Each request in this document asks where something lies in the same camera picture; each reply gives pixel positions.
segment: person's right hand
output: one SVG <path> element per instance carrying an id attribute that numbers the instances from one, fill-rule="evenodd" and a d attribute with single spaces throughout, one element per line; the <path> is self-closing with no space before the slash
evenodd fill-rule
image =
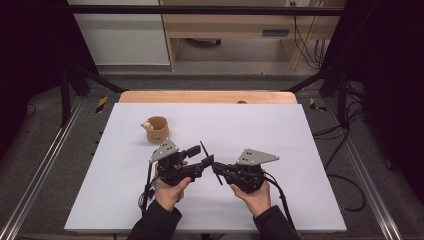
<path id="1" fill-rule="evenodd" d="M 243 200 L 253 216 L 257 217 L 271 207 L 269 183 L 265 180 L 258 191 L 247 194 L 234 184 L 230 185 L 234 195 Z"/>
<path id="2" fill-rule="evenodd" d="M 187 165 L 187 161 L 183 161 L 182 165 Z M 158 175 L 158 164 L 155 165 L 155 175 Z M 186 177 L 176 186 L 170 186 L 163 182 L 160 178 L 155 180 L 155 198 L 156 201 L 161 205 L 164 209 L 169 212 L 172 212 L 174 206 L 177 202 L 179 202 L 182 198 L 184 198 L 184 190 L 190 184 L 191 178 Z"/>

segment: white table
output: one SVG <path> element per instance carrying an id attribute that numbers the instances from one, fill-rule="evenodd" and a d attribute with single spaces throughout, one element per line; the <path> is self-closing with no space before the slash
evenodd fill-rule
<path id="1" fill-rule="evenodd" d="M 205 103 L 117 103 L 66 230 L 129 232 L 140 219 L 138 198 L 146 183 L 148 159 L 158 148 L 147 141 L 140 123 L 155 115 L 168 119 L 170 139 L 181 150 L 202 141 L 216 162 L 234 164 L 245 148 L 279 155 L 280 160 L 262 168 L 282 187 L 296 229 L 346 230 L 301 105 Z M 189 163 L 204 157 L 202 152 Z M 272 203 L 283 209 L 272 185 L 271 195 Z M 256 231 L 245 204 L 228 185 L 218 183 L 211 168 L 189 185 L 177 208 L 183 213 L 177 232 Z"/>

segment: black cable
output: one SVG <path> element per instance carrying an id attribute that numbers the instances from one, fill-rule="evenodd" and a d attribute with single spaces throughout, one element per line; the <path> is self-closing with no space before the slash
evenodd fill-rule
<path id="1" fill-rule="evenodd" d="M 153 185 L 153 183 L 155 182 L 156 178 L 158 178 L 158 177 L 154 177 L 154 178 L 152 179 L 152 181 L 150 181 L 150 184 L 149 184 L 149 191 L 148 191 L 148 193 L 147 193 L 147 199 L 148 199 L 148 200 L 152 198 L 152 196 L 151 196 L 151 194 L 150 194 L 150 193 L 152 192 L 152 190 L 153 190 L 153 191 L 155 190 L 154 186 L 152 186 L 152 185 Z M 145 192 L 142 192 L 142 193 L 141 193 L 141 195 L 140 195 L 140 197 L 138 198 L 138 207 L 139 207 L 142 211 L 143 211 L 144 194 L 145 194 Z"/>
<path id="2" fill-rule="evenodd" d="M 352 98 L 353 100 L 361 101 L 360 97 L 358 97 L 354 92 L 347 90 L 346 95 Z"/>
<path id="3" fill-rule="evenodd" d="M 272 180 L 274 180 L 275 183 L 277 183 L 277 180 L 274 178 L 274 176 L 272 176 L 271 174 L 265 172 L 266 175 L 270 176 L 272 178 Z"/>
<path id="4" fill-rule="evenodd" d="M 324 61 L 325 40 L 321 40 L 321 48 L 320 49 L 318 47 L 319 41 L 320 41 L 319 39 L 317 39 L 315 41 L 314 58 L 315 58 L 315 61 L 318 63 L 318 67 L 321 68 L 322 62 Z"/>
<path id="5" fill-rule="evenodd" d="M 350 180 L 350 179 L 348 179 L 348 178 L 346 178 L 346 177 L 339 176 L 339 175 L 336 175 L 336 174 L 327 174 L 327 177 L 339 178 L 339 179 L 342 179 L 342 180 L 344 180 L 344 181 L 347 181 L 347 182 L 349 182 L 350 184 L 352 184 L 353 186 L 355 186 L 355 187 L 358 189 L 358 191 L 361 193 L 361 197 L 362 197 L 362 203 L 361 203 L 361 206 L 359 206 L 359 207 L 357 207 L 357 208 L 346 208 L 346 207 L 343 207 L 342 205 L 340 205 L 340 207 L 341 207 L 343 210 L 346 210 L 346 211 L 349 211 L 349 212 L 359 212 L 359 211 L 361 211 L 361 210 L 363 210 L 363 209 L 365 208 L 365 205 L 366 205 L 367 199 L 366 199 L 366 197 L 365 197 L 365 193 L 364 193 L 364 191 L 361 189 L 361 187 L 359 187 L 359 185 L 358 185 L 358 184 L 356 184 L 355 182 L 353 182 L 352 180 Z"/>
<path id="6" fill-rule="evenodd" d="M 364 93 L 361 93 L 361 92 L 359 92 L 358 90 L 356 90 L 356 89 L 354 89 L 354 88 L 352 88 L 352 87 L 349 87 L 350 85 L 348 85 L 348 87 L 347 87 L 347 89 L 346 89 L 346 92 L 348 93 L 348 96 L 350 96 L 351 98 L 353 98 L 353 99 L 363 99 L 364 98 Z"/>
<path id="7" fill-rule="evenodd" d="M 354 104 L 360 104 L 361 102 L 360 101 L 354 101 L 354 102 L 352 102 L 352 103 L 350 103 L 348 106 L 347 106 L 347 111 L 346 111 L 346 114 L 348 114 L 348 112 L 350 111 L 350 108 L 354 105 Z M 337 136 L 337 137 L 340 137 L 340 136 L 342 136 L 342 135 L 345 135 L 344 137 L 343 137 L 343 139 L 342 139 L 342 141 L 339 143 L 339 145 L 337 146 L 337 148 L 334 150 L 334 152 L 333 152 L 333 154 L 331 155 L 331 157 L 330 157 L 330 159 L 327 161 L 327 163 L 325 164 L 325 166 L 324 166 L 324 169 L 325 169 L 325 171 L 327 171 L 327 168 L 328 168 L 328 166 L 330 165 L 330 163 L 332 162 L 332 160 L 334 159 L 334 157 L 335 157 L 335 155 L 336 155 L 336 153 L 339 151 L 339 149 L 341 148 L 341 146 L 343 145 L 343 143 L 346 141 L 346 139 L 347 139 L 347 137 L 348 137 L 348 135 L 349 135 L 349 131 L 350 131 L 350 124 L 351 123 L 353 123 L 355 120 L 357 120 L 357 119 L 359 119 L 359 118 L 361 118 L 361 117 L 363 117 L 363 113 L 364 113 L 364 111 L 362 110 L 362 109 L 358 109 L 358 110 L 356 110 L 355 112 L 353 112 L 350 116 L 347 116 L 347 122 L 348 122 L 348 124 L 347 124 L 347 128 L 346 128 L 346 131 L 344 132 L 344 133 L 342 133 L 342 134 L 340 134 L 339 136 Z M 332 131 L 334 131 L 334 130 L 336 130 L 336 129 L 338 129 L 339 127 L 341 127 L 341 125 L 339 124 L 339 125 L 337 125 L 336 127 L 332 127 L 332 128 L 330 128 L 330 129 L 327 129 L 327 130 L 322 130 L 322 131 L 319 131 L 317 134 L 315 134 L 314 136 L 319 136 L 319 135 L 324 135 L 324 134 L 326 134 L 326 133 L 329 133 L 329 132 L 332 132 Z M 346 182 L 348 182 L 348 183 L 350 183 L 350 184 L 352 184 L 353 186 L 355 186 L 357 189 L 358 189 L 358 191 L 360 192 L 360 194 L 361 194 L 361 197 L 362 197 L 362 203 L 361 203 L 361 205 L 358 207 L 358 208 L 347 208 L 347 207 L 344 207 L 344 206 L 342 206 L 341 204 L 340 204 L 340 207 L 343 209 L 343 210 L 346 210 L 346 211 L 349 211 L 349 212 L 359 212 L 359 211 L 361 211 L 361 210 L 363 210 L 364 208 L 365 208 L 365 205 L 366 205 L 366 196 L 365 196 L 365 193 L 364 193 L 364 191 L 361 189 L 361 187 L 358 185 L 358 184 L 356 184 L 355 182 L 353 182 L 352 180 L 350 180 L 350 179 L 348 179 L 348 178 L 346 178 L 346 177 L 343 177 L 343 176 L 340 176 L 340 175 L 336 175 L 336 174 L 327 174 L 327 177 L 333 177 L 333 178 L 338 178 L 338 179 L 341 179 L 341 180 L 344 180 L 344 181 L 346 181 Z"/>
<path id="8" fill-rule="evenodd" d="M 340 144 L 337 146 L 336 150 L 334 150 L 333 154 L 331 155 L 330 159 L 327 161 L 327 163 L 324 166 L 324 170 L 327 171 L 328 166 L 330 166 L 330 163 L 333 161 L 334 157 L 336 156 L 339 149 L 342 147 L 343 143 L 346 141 L 347 136 L 349 136 L 349 124 L 347 125 L 346 135 L 344 136 L 343 140 L 340 142 Z"/>
<path id="9" fill-rule="evenodd" d="M 293 18 L 294 18 L 294 31 L 295 31 L 295 32 L 294 32 L 294 42 L 295 42 L 295 44 L 296 44 L 297 48 L 299 49 L 300 53 L 302 54 L 303 58 L 305 59 L 306 63 L 308 64 L 308 66 L 309 66 L 310 68 L 313 68 L 313 69 L 319 69 L 319 68 L 318 68 L 318 66 L 317 66 L 317 64 L 316 64 L 316 63 L 312 60 L 311 54 L 309 53 L 308 48 L 306 47 L 306 43 L 305 43 L 305 41 L 303 41 L 302 35 L 300 34 L 299 29 L 297 28 L 297 20 L 296 20 L 296 16 L 293 16 Z M 300 40 L 302 41 L 303 46 L 305 47 L 306 53 L 309 55 L 310 60 L 312 61 L 312 63 L 313 63 L 315 66 L 311 66 L 311 64 L 309 63 L 309 61 L 308 61 L 308 59 L 306 58 L 305 54 L 303 53 L 302 49 L 300 49 L 299 44 L 297 43 L 297 39 L 296 39 L 296 38 L 297 38 L 297 34 L 298 34 L 298 33 L 299 33 Z"/>
<path id="10" fill-rule="evenodd" d="M 34 111 L 28 116 L 28 117 L 26 117 L 25 119 L 24 119 L 24 121 L 26 121 L 26 120 L 28 120 L 28 119 L 30 119 L 30 118 L 32 118 L 33 116 L 34 116 L 34 114 L 35 114 L 35 112 L 37 112 L 37 107 L 34 105 L 34 104 L 31 104 L 31 103 L 28 103 L 28 106 L 32 106 L 33 108 L 34 108 Z"/>
<path id="11" fill-rule="evenodd" d="M 280 199 L 283 202 L 283 208 L 284 208 L 284 212 L 286 213 L 286 217 L 287 217 L 287 221 L 290 223 L 290 225 L 293 227 L 294 230 L 296 230 L 296 228 L 294 227 L 294 223 L 293 220 L 291 218 L 290 215 L 290 211 L 289 211 L 289 207 L 287 205 L 287 200 L 286 200 L 286 196 L 284 195 L 283 190 L 281 189 L 281 187 L 277 184 L 277 182 L 275 182 L 274 180 L 267 178 L 264 176 L 264 179 L 266 181 L 268 181 L 269 183 L 271 183 L 272 185 L 274 185 L 275 187 L 277 187 L 278 192 L 280 193 Z"/>
<path id="12" fill-rule="evenodd" d="M 149 170 L 148 170 L 148 173 L 147 173 L 147 182 L 146 182 L 146 186 L 144 187 L 143 201 L 141 203 L 141 212 L 142 213 L 146 212 L 146 209 L 147 209 L 147 199 L 148 199 L 148 197 L 146 197 L 146 196 L 149 195 L 150 186 L 153 182 L 153 181 L 150 182 L 151 174 L 152 174 L 152 164 L 150 163 L 149 164 Z"/>
<path id="13" fill-rule="evenodd" d="M 324 138 L 324 137 L 314 137 L 314 139 L 316 139 L 316 140 L 333 140 L 333 139 L 339 138 L 341 136 L 344 136 L 345 134 L 346 134 L 346 131 L 343 132 L 343 133 L 341 133 L 341 134 L 339 134 L 339 135 L 336 135 L 334 137 L 327 137 L 327 138 Z"/>

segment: metal rail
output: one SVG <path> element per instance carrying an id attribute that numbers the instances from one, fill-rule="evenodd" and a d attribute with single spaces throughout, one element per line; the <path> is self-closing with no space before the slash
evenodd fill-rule
<path id="1" fill-rule="evenodd" d="M 336 116 L 336 106 L 334 103 L 327 101 L 329 106 L 329 111 L 333 120 L 338 122 Z M 365 168 L 364 163 L 355 148 L 355 145 L 352 142 L 352 139 L 349 136 L 346 139 L 346 152 L 350 156 L 352 167 L 358 177 L 358 181 L 363 187 L 365 196 L 374 212 L 377 222 L 380 225 L 380 228 L 387 240 L 401 240 L 402 236 L 394 222 L 392 216 L 390 215 L 389 210 L 387 209 L 386 204 L 384 203 L 383 198 L 381 197 L 377 187 L 375 186 L 374 181 L 372 180 L 370 174 Z"/>
<path id="2" fill-rule="evenodd" d="M 63 146 L 63 143 L 65 142 L 72 126 L 74 125 L 83 102 L 83 97 L 77 97 L 77 100 L 73 105 L 71 111 L 72 115 L 69 121 L 64 127 L 59 129 L 59 132 L 57 133 L 53 143 L 50 145 L 49 150 L 44 156 L 44 159 L 38 167 L 37 172 L 35 173 L 30 184 L 28 185 L 28 188 L 15 208 L 15 211 L 12 213 L 12 216 L 1 229 L 1 240 L 13 240 L 18 234 L 18 231 L 22 226 L 22 223 L 24 222 L 29 210 L 31 209 L 38 193 L 40 192 L 40 189 L 43 186 L 43 183 L 47 178 L 47 175 L 50 172 L 50 169 L 53 166 L 53 163 L 55 162 L 56 157 Z"/>
<path id="3" fill-rule="evenodd" d="M 366 12 L 345 8 L 250 7 L 250 6 L 143 6 L 143 5 L 48 5 L 48 10 L 77 14 L 211 14 L 211 15 L 288 15 L 358 16 Z"/>

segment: black pole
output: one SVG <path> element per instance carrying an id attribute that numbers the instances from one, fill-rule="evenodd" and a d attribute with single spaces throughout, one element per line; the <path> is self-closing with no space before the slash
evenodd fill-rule
<path id="1" fill-rule="evenodd" d="M 306 80 L 294 85 L 293 87 L 286 89 L 286 90 L 281 90 L 282 92 L 292 92 L 292 93 L 296 93 L 300 90 L 302 90 L 303 88 L 311 85 L 312 83 L 320 80 L 320 79 L 325 79 L 327 78 L 327 76 L 329 74 L 331 74 L 333 72 L 333 67 L 332 65 L 330 65 L 329 67 L 325 68 L 325 69 L 321 69 L 318 73 L 310 76 L 309 78 L 307 78 Z"/>
<path id="2" fill-rule="evenodd" d="M 83 76 L 96 81 L 97 83 L 99 83 L 99 84 L 101 84 L 101 85 L 109 88 L 110 90 L 112 90 L 112 91 L 114 91 L 116 93 L 122 93 L 122 92 L 125 92 L 125 91 L 128 91 L 129 90 L 129 89 L 125 89 L 125 88 L 120 88 L 120 87 L 116 86 L 115 84 L 113 84 L 113 83 L 107 81 L 106 79 L 102 78 L 101 76 L 99 76 L 99 75 L 97 75 L 97 74 L 95 74 L 93 72 L 90 72 L 90 71 L 88 71 L 87 69 L 85 69 L 85 68 L 83 68 L 81 66 L 75 65 L 74 66 L 74 69 L 79 74 L 82 74 Z"/>
<path id="3" fill-rule="evenodd" d="M 212 15 L 288 15 L 357 16 L 365 12 L 345 8 L 247 7 L 247 6 L 143 6 L 143 5 L 49 5 L 49 10 L 77 14 L 212 14 Z"/>

